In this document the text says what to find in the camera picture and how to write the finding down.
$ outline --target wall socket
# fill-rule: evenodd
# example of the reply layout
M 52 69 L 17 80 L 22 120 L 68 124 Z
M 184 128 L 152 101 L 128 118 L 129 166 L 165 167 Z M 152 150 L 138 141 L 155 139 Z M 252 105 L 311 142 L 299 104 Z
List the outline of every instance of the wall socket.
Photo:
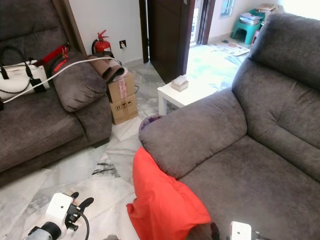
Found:
M 119 41 L 119 45 L 121 49 L 125 49 L 127 47 L 126 40 Z

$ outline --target sofa seat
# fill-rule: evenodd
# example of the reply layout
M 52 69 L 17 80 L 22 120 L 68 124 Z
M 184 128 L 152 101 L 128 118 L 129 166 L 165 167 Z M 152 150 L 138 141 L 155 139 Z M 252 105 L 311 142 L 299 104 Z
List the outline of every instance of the sofa seat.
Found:
M 232 221 L 248 223 L 270 239 L 320 236 L 320 184 L 248 135 L 180 181 L 202 200 L 223 240 Z M 190 235 L 209 240 L 210 225 Z
M 54 88 L 18 97 L 0 112 L 0 172 L 84 135 Z

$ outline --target white cable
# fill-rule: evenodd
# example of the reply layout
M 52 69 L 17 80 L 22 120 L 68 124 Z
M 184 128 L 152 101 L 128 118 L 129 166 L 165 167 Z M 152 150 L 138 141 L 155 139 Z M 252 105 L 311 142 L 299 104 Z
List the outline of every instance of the white cable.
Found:
M 85 63 L 85 62 L 96 61 L 96 60 L 100 60 L 100 59 L 113 59 L 113 60 L 117 61 L 117 62 L 121 65 L 121 62 L 118 61 L 117 59 L 113 58 L 113 57 L 98 57 L 98 58 L 93 58 L 93 59 L 88 59 L 88 60 L 76 61 L 76 62 L 71 63 L 70 65 L 66 66 L 64 69 L 58 71 L 56 74 L 54 74 L 53 76 L 49 77 L 47 80 L 45 80 L 45 81 L 43 81 L 43 82 L 41 82 L 41 83 L 39 83 L 39 84 L 37 84 L 37 85 L 34 85 L 33 87 L 31 87 L 31 88 L 29 88 L 29 89 L 27 89 L 27 90 L 19 93 L 18 95 L 15 95 L 14 97 L 12 97 L 12 98 L 4 101 L 3 103 L 6 104 L 6 103 L 8 103 L 8 102 L 10 102 L 10 101 L 12 101 L 12 100 L 20 97 L 21 95 L 29 92 L 30 90 L 35 89 L 35 88 L 41 86 L 42 84 L 45 84 L 46 82 L 48 82 L 48 81 L 50 81 L 51 79 L 53 79 L 53 78 L 55 78 L 56 76 L 58 76 L 58 75 L 59 75 L 60 73 L 62 73 L 64 70 L 66 70 L 66 69 L 68 69 L 68 68 L 70 68 L 70 67 L 72 67 L 72 66 L 74 66 L 74 65 L 76 65 L 76 64 L 81 64 L 81 63 Z

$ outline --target white side table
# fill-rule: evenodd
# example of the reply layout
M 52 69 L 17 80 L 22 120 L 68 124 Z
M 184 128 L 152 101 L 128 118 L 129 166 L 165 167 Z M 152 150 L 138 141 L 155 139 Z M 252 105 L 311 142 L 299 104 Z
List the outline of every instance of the white side table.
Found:
M 159 97 L 159 115 L 167 114 L 167 101 L 173 103 L 178 108 L 182 108 L 218 91 L 218 89 L 208 84 L 201 83 L 200 81 L 194 79 L 188 79 L 188 81 L 188 88 L 183 91 L 173 89 L 171 87 L 171 82 L 157 88 Z

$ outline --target red fire extinguisher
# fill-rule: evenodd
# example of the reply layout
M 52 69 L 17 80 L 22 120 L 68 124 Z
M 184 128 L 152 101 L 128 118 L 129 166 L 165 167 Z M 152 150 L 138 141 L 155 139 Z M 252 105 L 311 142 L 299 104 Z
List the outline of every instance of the red fire extinguisher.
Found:
M 110 42 L 105 41 L 104 38 L 108 38 L 108 36 L 103 36 L 106 30 L 98 33 L 98 39 L 94 40 L 91 46 L 92 54 L 96 53 L 104 53 L 111 52 Z

